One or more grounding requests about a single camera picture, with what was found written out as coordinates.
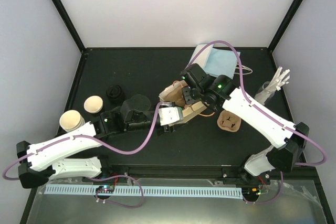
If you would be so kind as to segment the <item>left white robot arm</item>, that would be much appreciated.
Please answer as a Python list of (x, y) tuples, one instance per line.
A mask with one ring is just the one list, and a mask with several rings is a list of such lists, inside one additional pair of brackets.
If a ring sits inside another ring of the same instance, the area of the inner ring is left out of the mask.
[[(137, 94), (69, 133), (38, 144), (19, 142), (16, 149), (18, 179), (22, 187), (32, 189), (50, 180), (67, 177), (96, 177), (102, 182), (108, 181), (113, 174), (111, 166), (101, 163), (97, 157), (72, 159), (71, 156), (101, 146), (122, 155), (136, 154), (147, 145), (154, 129), (183, 118), (182, 108), (174, 102), (159, 102), (154, 111), (150, 111), (150, 107), (150, 100)], [(122, 151), (107, 144), (110, 137), (141, 129), (149, 132), (134, 150)]]

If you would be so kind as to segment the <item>right small circuit board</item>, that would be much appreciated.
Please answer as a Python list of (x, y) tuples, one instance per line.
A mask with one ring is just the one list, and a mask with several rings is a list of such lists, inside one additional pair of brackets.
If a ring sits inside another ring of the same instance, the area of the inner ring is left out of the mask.
[(244, 196), (254, 196), (254, 195), (259, 196), (262, 194), (267, 194), (269, 192), (269, 188), (266, 186), (242, 188), (241, 190)]

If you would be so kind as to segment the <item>brown pulp cup carrier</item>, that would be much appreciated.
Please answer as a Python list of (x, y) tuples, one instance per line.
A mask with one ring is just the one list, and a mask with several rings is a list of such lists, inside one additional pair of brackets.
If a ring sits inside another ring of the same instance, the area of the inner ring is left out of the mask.
[(166, 97), (165, 100), (168, 102), (174, 102), (175, 105), (180, 106), (182, 108), (189, 106), (185, 104), (185, 101), (183, 99), (182, 95), (182, 87), (178, 87), (171, 91)]

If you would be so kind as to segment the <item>single paper cup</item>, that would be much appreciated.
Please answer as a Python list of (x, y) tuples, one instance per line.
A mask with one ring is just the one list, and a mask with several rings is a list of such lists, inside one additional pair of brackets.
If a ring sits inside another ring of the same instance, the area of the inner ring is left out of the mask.
[(84, 101), (83, 107), (88, 113), (96, 114), (103, 108), (103, 99), (97, 95), (90, 96)]

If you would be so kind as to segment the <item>left black frame post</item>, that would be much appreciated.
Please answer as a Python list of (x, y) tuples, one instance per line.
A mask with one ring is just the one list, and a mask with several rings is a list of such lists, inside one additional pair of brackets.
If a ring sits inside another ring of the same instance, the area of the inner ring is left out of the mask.
[(62, 21), (64, 22), (66, 28), (68, 29), (72, 39), (74, 40), (77, 48), (79, 49), (80, 52), (85, 51), (85, 46), (73, 24), (71, 21), (70, 16), (68, 15), (68, 12), (66, 11), (66, 8), (64, 7), (63, 3), (61, 0), (51, 0), (53, 5), (55, 6), (58, 14), (60, 15)]

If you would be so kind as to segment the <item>black cup lids stack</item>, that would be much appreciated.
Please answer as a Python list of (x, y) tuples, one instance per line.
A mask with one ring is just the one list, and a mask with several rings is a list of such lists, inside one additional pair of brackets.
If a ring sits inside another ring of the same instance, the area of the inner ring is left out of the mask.
[(115, 84), (107, 88), (106, 95), (111, 102), (118, 103), (123, 101), (124, 92), (122, 88)]

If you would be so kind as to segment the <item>small circuit board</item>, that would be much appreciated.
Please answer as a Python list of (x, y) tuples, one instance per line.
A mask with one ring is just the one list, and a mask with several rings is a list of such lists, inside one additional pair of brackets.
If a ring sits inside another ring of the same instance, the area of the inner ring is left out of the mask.
[(96, 189), (96, 193), (111, 194), (114, 192), (114, 185), (101, 185)]
[(244, 196), (254, 196), (254, 195), (259, 196), (262, 194), (267, 194), (269, 192), (269, 188), (266, 186), (242, 188), (241, 190)]

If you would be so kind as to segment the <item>black mounting rail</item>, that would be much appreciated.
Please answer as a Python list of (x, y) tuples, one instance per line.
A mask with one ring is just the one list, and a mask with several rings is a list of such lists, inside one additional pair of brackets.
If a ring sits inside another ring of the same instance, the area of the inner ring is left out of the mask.
[(163, 178), (163, 179), (231, 179), (240, 180), (238, 166), (211, 165), (135, 165), (110, 164), (94, 176), (96, 179), (115, 175), (131, 176), (133, 178)]

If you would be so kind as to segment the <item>brown paper bag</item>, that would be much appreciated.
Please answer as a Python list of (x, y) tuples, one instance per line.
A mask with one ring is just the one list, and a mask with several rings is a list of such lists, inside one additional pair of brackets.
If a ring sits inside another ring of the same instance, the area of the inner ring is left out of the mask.
[(174, 102), (177, 106), (182, 108), (183, 119), (180, 122), (174, 124), (184, 124), (193, 119), (196, 116), (210, 117), (215, 114), (205, 114), (206, 106), (201, 102), (196, 102), (191, 105), (187, 105), (184, 100), (182, 89), (186, 87), (187, 84), (184, 80), (174, 81), (170, 86), (165, 88), (160, 94), (160, 101)]

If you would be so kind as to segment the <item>black frame post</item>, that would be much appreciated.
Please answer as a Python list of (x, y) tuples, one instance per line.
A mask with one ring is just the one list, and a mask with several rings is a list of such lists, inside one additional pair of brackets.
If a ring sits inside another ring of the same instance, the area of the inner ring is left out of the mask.
[(276, 49), (277, 45), (279, 44), (281, 38), (283, 37), (285, 31), (287, 30), (289, 24), (291, 23), (292, 19), (294, 18), (296, 12), (298, 11), (300, 5), (302, 4), (303, 0), (293, 0), (289, 9), (287, 10), (283, 20), (280, 23), (273, 39), (271, 40), (268, 51), (273, 53)]
[(77, 48), (79, 49), (80, 52), (85, 51), (85, 46), (73, 24), (71, 21), (70, 16), (68, 15), (68, 12), (66, 11), (66, 8), (64, 7), (63, 3), (61, 0), (51, 0), (53, 5), (55, 6), (58, 14), (60, 15), (62, 21), (64, 22), (66, 28), (68, 29), (72, 39), (74, 40)]

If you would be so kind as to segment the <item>paper cup stack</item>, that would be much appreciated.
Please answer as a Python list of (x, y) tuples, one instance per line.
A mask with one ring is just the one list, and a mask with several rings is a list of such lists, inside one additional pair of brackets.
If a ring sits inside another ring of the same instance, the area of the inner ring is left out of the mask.
[(66, 132), (71, 132), (85, 124), (82, 115), (76, 110), (69, 110), (62, 114), (59, 119), (60, 127)]

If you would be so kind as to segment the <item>left small circuit board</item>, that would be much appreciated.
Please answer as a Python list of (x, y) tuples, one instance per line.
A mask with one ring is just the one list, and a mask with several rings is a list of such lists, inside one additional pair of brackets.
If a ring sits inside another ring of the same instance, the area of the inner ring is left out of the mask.
[(96, 193), (111, 194), (114, 192), (114, 185), (101, 185), (96, 189)]

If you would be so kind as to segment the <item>blue paper bag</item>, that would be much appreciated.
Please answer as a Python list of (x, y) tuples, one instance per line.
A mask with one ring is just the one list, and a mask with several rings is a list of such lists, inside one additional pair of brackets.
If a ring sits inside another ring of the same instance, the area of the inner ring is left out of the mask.
[(203, 69), (213, 77), (225, 75), (233, 79), (235, 74), (239, 74), (239, 65), (235, 54), (232, 51), (215, 48), (210, 50)]

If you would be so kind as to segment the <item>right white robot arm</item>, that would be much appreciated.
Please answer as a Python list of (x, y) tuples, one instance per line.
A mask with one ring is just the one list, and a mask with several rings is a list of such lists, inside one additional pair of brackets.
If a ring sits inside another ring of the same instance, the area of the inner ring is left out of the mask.
[(250, 184), (260, 174), (273, 169), (292, 171), (307, 143), (309, 127), (305, 123), (294, 124), (281, 118), (244, 95), (230, 77), (212, 77), (196, 63), (184, 69), (181, 77), (193, 100), (201, 101), (212, 110), (223, 109), (238, 116), (270, 142), (267, 149), (249, 156), (238, 171), (243, 183)]

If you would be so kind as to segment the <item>right black frame post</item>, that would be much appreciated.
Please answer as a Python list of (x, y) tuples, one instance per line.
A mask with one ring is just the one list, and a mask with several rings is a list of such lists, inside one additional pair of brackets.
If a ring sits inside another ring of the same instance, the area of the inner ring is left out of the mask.
[(276, 49), (277, 45), (279, 44), (281, 38), (283, 37), (285, 31), (287, 30), (289, 24), (291, 23), (292, 19), (294, 18), (296, 12), (298, 11), (300, 5), (302, 4), (303, 0), (293, 0), (289, 9), (287, 10), (283, 20), (280, 23), (273, 39), (271, 40), (268, 51), (273, 53)]

